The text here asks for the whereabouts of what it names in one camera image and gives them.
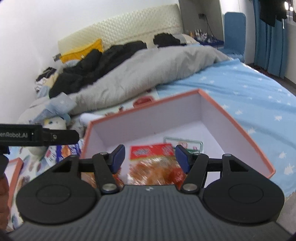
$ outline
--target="blue chair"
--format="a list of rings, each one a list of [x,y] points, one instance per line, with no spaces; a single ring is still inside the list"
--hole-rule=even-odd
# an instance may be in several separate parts
[[[244,62],[246,46],[246,16],[241,12],[227,12],[224,16],[224,47],[219,49],[231,58]]]

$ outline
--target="blue curtain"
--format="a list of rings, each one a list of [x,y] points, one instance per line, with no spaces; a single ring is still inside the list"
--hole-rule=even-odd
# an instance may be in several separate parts
[[[254,64],[267,70],[268,73],[284,78],[288,40],[286,20],[276,20],[275,27],[271,27],[260,19],[260,2],[253,0],[256,25],[256,52]]]

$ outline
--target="black cable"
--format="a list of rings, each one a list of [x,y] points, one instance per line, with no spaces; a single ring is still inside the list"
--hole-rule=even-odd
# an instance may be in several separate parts
[[[213,35],[213,37],[215,38],[215,39],[217,39],[216,37],[215,37],[215,35],[213,34],[213,32],[212,32],[212,30],[211,30],[211,27],[210,27],[210,25],[209,25],[209,22],[207,21],[207,25],[208,25],[208,27],[210,28],[210,31],[211,31],[211,33],[212,33],[212,35]]]
[[[213,34],[213,32],[212,32],[212,30],[211,30],[211,27],[210,27],[210,25],[209,25],[209,22],[207,21],[207,26],[210,28],[210,31],[211,31],[211,33],[212,33],[212,35],[213,35],[213,37],[218,41],[218,39],[215,37],[215,35]]]

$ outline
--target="white wall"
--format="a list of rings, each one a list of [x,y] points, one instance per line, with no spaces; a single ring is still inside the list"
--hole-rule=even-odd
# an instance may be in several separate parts
[[[221,12],[242,12],[246,15],[246,63],[254,63],[256,48],[255,16],[254,7],[251,0],[220,0]]]
[[[296,23],[287,21],[288,59],[285,77],[296,84]]]
[[[199,13],[205,13],[200,0],[179,0],[185,33],[196,29],[207,31],[207,24],[198,18]]]
[[[217,39],[223,40],[223,24],[219,0],[199,0],[205,10],[209,26]]]
[[[34,81],[56,66],[57,41],[94,22],[178,0],[2,0],[0,123],[13,123],[35,98]]]

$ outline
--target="electrical outlet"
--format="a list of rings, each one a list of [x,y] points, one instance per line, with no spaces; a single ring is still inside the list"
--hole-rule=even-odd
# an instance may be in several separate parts
[[[204,13],[199,13],[198,18],[205,20],[205,14]]]

